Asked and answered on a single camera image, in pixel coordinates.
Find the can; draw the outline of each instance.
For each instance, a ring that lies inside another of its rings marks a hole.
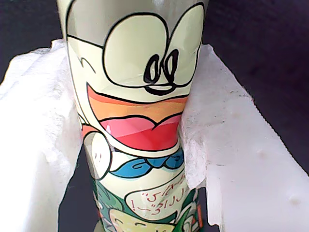
[[[58,0],[105,232],[197,232],[178,124],[207,0]]]

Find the cartoon eye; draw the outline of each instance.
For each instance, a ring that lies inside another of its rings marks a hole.
[[[181,17],[172,32],[165,60],[165,70],[172,77],[174,76],[174,83],[177,87],[186,86],[192,80],[197,65],[203,25],[204,7],[199,4],[190,8]]]
[[[120,222],[121,224],[123,224],[123,222],[122,222],[121,220],[117,219],[117,218],[115,218],[114,221],[115,221],[115,222]]]
[[[139,222],[135,222],[134,225],[135,225],[135,226],[146,226],[146,224],[144,224],[144,223],[139,223]]]
[[[102,179],[109,170],[111,150],[104,135],[98,132],[88,134],[84,140],[90,174],[94,179]]]
[[[134,14],[116,24],[105,43],[103,68],[112,83],[144,87],[158,81],[160,63],[167,46],[163,19]]]

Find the white paper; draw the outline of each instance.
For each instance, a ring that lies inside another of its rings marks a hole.
[[[201,50],[182,116],[191,188],[224,232],[308,232],[309,177],[210,46]]]
[[[0,231],[55,232],[81,147],[63,41],[15,57],[0,86]]]

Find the cartoon eyes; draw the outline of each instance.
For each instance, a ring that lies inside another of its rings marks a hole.
[[[107,78],[115,85],[144,87],[156,95],[187,86],[196,69],[203,23],[202,4],[187,10],[171,35],[165,20],[153,13],[120,20],[103,48]]]
[[[151,84],[144,81],[144,74],[149,82],[157,81],[155,76],[166,43],[166,26],[158,17],[137,14],[120,21],[111,30],[103,51],[103,68],[107,77],[124,87]]]

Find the dark surface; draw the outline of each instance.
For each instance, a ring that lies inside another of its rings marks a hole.
[[[214,46],[307,173],[308,12],[308,0],[211,0],[204,31],[204,42]],[[55,0],[1,1],[0,76],[15,55],[61,37]],[[60,232],[90,231],[98,217],[93,207],[82,152],[60,208]]]

